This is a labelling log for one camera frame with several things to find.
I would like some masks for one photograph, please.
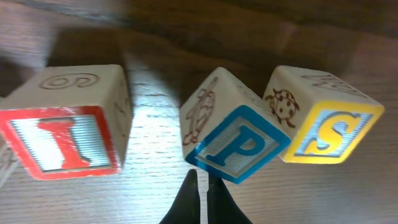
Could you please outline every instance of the black object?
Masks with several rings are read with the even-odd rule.
[[[211,174],[207,191],[207,215],[209,224],[252,224],[236,205],[223,180]],[[200,223],[198,175],[195,169],[188,171],[169,212],[160,222],[180,223]]]

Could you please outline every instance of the blue letter p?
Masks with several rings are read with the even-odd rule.
[[[207,155],[206,159],[220,166],[225,166],[225,159],[234,152],[244,156],[253,156],[259,154],[264,149],[266,142],[260,135],[246,126],[241,126],[240,131],[240,135],[231,143],[229,143],[224,149],[222,149],[217,155]],[[243,144],[250,139],[254,141],[255,146],[252,149],[243,149]]]

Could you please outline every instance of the wood grain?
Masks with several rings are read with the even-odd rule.
[[[326,70],[386,107],[344,163],[274,159],[228,183],[253,223],[398,222],[398,2],[1,0],[1,94],[45,66],[120,63],[134,120],[122,174],[53,182],[19,167],[0,223],[158,223],[187,170],[178,107],[216,67],[258,95],[280,64]],[[206,223],[207,176],[199,171]]]

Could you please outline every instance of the red border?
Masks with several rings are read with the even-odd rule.
[[[111,167],[102,169],[85,169],[65,172],[44,173],[34,158],[31,156],[25,144],[22,142],[10,120],[29,119],[29,118],[59,118],[65,116],[94,115],[100,133],[102,135],[106,153],[111,161]],[[94,175],[110,175],[118,173],[121,165],[116,156],[111,133],[105,120],[104,112],[99,106],[77,106],[61,108],[43,108],[43,109],[20,109],[0,111],[0,131],[7,141],[8,145],[16,153],[17,157],[24,165],[28,173],[37,180],[57,180],[76,177],[88,177]]]

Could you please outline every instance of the block face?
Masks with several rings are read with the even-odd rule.
[[[39,180],[117,173],[120,164],[98,106],[0,111],[0,130]]]
[[[285,162],[343,162],[384,112],[378,105],[322,101],[292,141]]]
[[[4,99],[0,109],[102,106],[122,74],[119,65],[44,68]]]
[[[316,102],[314,94],[283,67],[274,70],[262,99],[291,138],[298,133]]]
[[[312,92],[315,99],[379,104],[338,77],[323,71],[290,66],[277,67],[301,88]]]
[[[111,89],[112,91],[105,99],[103,109],[120,163],[124,164],[132,123],[132,101],[122,68],[117,70],[117,76],[112,80]]]
[[[290,139],[281,130],[242,105],[207,135],[186,160],[238,184],[289,144]]]
[[[214,77],[206,88],[200,89],[197,94],[195,106],[190,109],[185,116],[185,119],[189,122],[189,130],[188,133],[183,136],[183,146],[198,142],[199,134],[212,116],[216,101],[213,89],[218,83],[218,80],[218,77]]]
[[[225,68],[217,68],[180,108],[184,157],[242,104],[231,75]]]

